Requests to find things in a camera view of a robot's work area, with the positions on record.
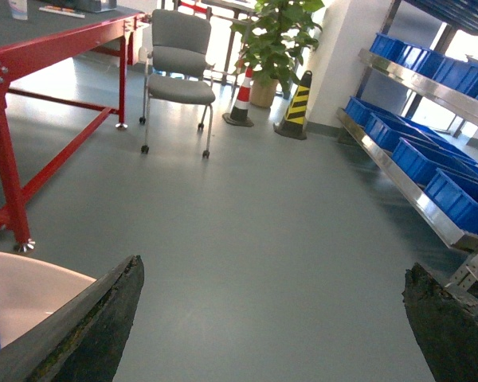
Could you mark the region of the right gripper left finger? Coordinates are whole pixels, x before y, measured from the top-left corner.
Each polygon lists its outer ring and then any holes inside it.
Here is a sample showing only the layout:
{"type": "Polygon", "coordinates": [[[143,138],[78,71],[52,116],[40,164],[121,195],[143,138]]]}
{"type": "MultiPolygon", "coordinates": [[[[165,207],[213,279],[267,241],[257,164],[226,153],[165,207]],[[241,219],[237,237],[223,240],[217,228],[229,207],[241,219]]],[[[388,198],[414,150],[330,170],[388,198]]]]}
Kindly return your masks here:
{"type": "Polygon", "coordinates": [[[131,332],[143,261],[127,257],[0,348],[0,381],[111,381],[131,332]]]}

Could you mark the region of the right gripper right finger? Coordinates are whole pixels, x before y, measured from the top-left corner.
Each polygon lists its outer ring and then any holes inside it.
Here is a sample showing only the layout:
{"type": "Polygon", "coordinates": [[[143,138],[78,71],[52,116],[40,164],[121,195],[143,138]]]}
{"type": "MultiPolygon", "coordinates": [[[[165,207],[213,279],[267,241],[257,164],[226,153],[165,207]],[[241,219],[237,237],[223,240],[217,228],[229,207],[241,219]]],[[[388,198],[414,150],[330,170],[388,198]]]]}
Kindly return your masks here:
{"type": "Polygon", "coordinates": [[[415,263],[405,273],[406,316],[436,381],[478,381],[478,288],[469,293],[415,263]]]}

